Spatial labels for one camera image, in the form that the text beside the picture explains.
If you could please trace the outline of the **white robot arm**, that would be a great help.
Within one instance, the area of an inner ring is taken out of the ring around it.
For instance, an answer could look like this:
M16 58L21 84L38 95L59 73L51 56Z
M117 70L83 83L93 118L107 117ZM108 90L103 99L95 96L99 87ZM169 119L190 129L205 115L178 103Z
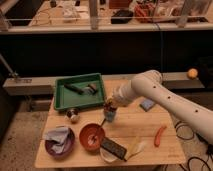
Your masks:
M106 120L112 122L118 107L127 106L139 97L161 105L213 145L213 111L169 91L162 85L162 75L157 70L137 74L117 87L105 103Z

